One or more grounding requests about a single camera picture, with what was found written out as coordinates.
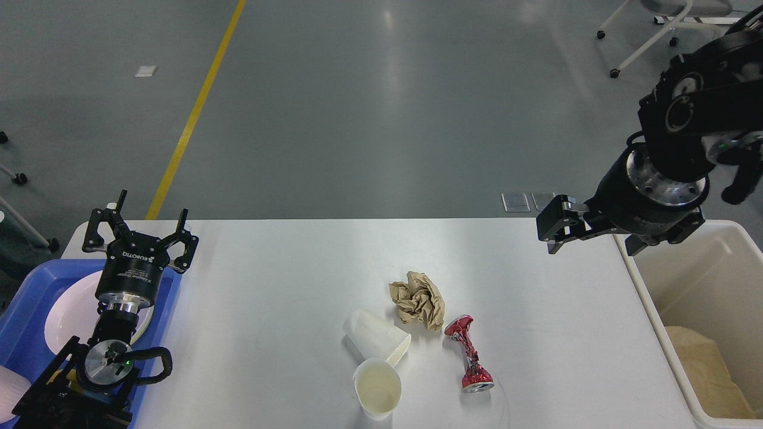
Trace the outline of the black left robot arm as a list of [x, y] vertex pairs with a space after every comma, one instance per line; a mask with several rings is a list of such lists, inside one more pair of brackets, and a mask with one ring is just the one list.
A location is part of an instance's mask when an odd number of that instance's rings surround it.
[[186, 272], [199, 239], [186, 227], [187, 209], [165, 237], [131, 230], [122, 217], [125, 199], [122, 190], [114, 207], [93, 209], [85, 230], [82, 251], [106, 254], [92, 335], [72, 336], [55, 354], [12, 408], [16, 428], [127, 428], [130, 394], [172, 373], [167, 348], [139, 349], [132, 337], [141, 312], [159, 302], [165, 272]]

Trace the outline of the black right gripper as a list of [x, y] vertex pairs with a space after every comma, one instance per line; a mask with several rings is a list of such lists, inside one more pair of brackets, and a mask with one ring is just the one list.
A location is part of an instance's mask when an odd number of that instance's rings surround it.
[[538, 240], [554, 255], [564, 244], [613, 234], [630, 234], [626, 254], [636, 256], [662, 242], [681, 244], [706, 219], [701, 204], [709, 178], [680, 182], [659, 173], [644, 146], [624, 150], [593, 196], [593, 209], [572, 196], [557, 195], [536, 217]]

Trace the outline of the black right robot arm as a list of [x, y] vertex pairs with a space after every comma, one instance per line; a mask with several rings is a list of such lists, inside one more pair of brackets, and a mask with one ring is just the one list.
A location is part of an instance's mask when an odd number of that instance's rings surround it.
[[550, 254], [625, 234], [628, 255], [679, 244], [705, 222], [709, 173], [733, 166], [722, 200], [744, 203], [761, 180], [761, 7], [719, 38], [670, 60], [638, 103], [641, 128], [584, 203], [556, 195], [536, 217]]

